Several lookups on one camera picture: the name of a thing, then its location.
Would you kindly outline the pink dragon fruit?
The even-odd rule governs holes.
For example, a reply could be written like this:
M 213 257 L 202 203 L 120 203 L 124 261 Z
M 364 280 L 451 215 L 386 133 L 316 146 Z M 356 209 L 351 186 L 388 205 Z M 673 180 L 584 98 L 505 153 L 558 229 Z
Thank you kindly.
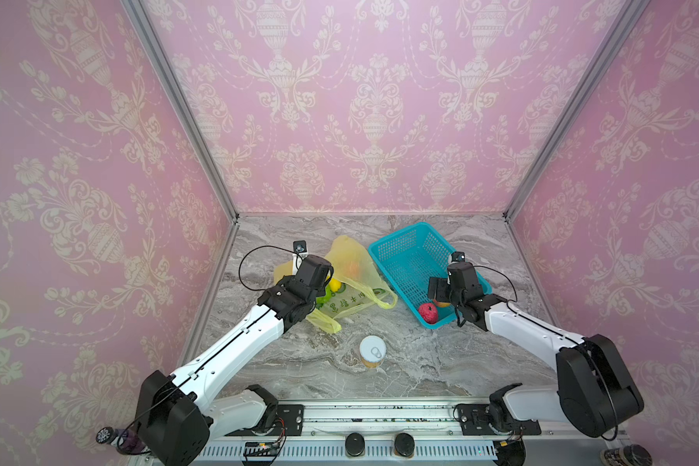
M 419 316 L 428 324 L 435 324 L 439 320 L 437 307 L 433 303 L 424 303 L 417 308 Z

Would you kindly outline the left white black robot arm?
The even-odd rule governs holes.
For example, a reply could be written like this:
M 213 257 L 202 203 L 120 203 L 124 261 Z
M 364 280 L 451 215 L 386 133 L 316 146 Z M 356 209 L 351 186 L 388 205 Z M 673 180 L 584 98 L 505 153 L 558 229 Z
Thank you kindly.
M 209 349 L 170 374 L 151 373 L 140 388 L 130 425 L 165 465 L 188 465 L 210 440 L 248 430 L 269 434 L 282 425 L 277 398 L 258 384 L 237 395 L 219 394 L 258 353 L 305 320 L 333 277 L 331 263 L 295 256 L 294 272 L 264 289 L 256 304 Z

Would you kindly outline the yellow plastic bag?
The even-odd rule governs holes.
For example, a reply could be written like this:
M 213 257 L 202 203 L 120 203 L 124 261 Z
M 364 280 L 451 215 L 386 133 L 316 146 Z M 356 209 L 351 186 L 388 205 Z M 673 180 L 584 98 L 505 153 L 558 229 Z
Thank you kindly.
M 325 255 L 334 267 L 332 279 L 341 282 L 343 290 L 322 308 L 316 306 L 308 322 L 315 328 L 335 334 L 342 330 L 340 320 L 377 306 L 382 310 L 393 309 L 398 296 L 380 276 L 368 250 L 355 239 L 343 235 L 337 237 Z

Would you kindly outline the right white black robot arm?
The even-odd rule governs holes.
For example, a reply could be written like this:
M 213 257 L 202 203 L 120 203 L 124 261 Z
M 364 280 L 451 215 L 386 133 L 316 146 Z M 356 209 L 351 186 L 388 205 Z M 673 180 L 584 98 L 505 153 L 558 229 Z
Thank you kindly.
M 519 423 L 555 421 L 599 438 L 644 411 L 645 400 L 610 338 L 564 330 L 531 316 L 512 299 L 485 293 L 474 264 L 450 263 L 445 277 L 430 278 L 428 296 L 450 304 L 457 325 L 471 323 L 502 337 L 555 372 L 555 386 L 516 383 L 493 392 L 487 415 L 494 430 L 513 433 Z

